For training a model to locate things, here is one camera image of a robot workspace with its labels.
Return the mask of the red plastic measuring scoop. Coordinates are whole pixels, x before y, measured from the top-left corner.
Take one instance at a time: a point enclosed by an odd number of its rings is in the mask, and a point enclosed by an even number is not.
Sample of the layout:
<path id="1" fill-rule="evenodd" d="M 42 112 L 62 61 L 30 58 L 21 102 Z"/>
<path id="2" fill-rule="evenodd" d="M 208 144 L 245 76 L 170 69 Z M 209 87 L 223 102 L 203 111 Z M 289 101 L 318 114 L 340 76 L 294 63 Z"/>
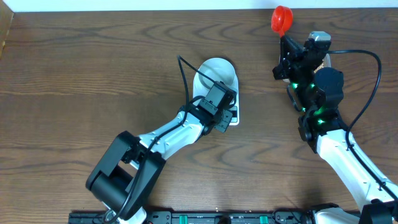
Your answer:
<path id="1" fill-rule="evenodd" d="M 293 12 L 289 7 L 277 6 L 271 17 L 271 29 L 283 37 L 293 24 Z"/>

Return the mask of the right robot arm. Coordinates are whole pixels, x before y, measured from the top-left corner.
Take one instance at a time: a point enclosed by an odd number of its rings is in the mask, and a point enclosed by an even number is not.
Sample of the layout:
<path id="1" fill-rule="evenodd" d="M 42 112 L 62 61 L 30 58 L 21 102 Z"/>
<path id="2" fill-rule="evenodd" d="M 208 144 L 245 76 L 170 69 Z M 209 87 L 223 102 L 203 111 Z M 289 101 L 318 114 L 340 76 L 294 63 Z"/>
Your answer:
<path id="1" fill-rule="evenodd" d="M 329 203 L 317 205 L 302 217 L 302 223 L 393 223 L 397 220 L 397 184 L 389 180 L 361 150 L 342 120 L 344 76 L 323 66 L 331 54 L 331 37 L 311 32 L 304 44 L 283 35 L 276 80 L 288 80 L 288 96 L 298 118 L 298 131 L 314 153 L 337 173 L 356 202 L 360 215 Z"/>

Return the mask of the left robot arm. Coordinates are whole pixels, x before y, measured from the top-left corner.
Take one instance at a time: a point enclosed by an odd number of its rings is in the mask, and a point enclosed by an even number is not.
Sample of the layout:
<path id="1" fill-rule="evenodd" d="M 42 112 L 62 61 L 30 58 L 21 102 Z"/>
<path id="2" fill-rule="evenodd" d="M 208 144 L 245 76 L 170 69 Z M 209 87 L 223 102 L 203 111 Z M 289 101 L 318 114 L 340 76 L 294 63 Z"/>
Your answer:
<path id="1" fill-rule="evenodd" d="M 86 181 L 86 188 L 107 208 L 104 223 L 142 223 L 144 204 L 168 158 L 217 129 L 225 132 L 232 118 L 236 91 L 214 82 L 159 129 L 133 136 L 118 134 Z"/>

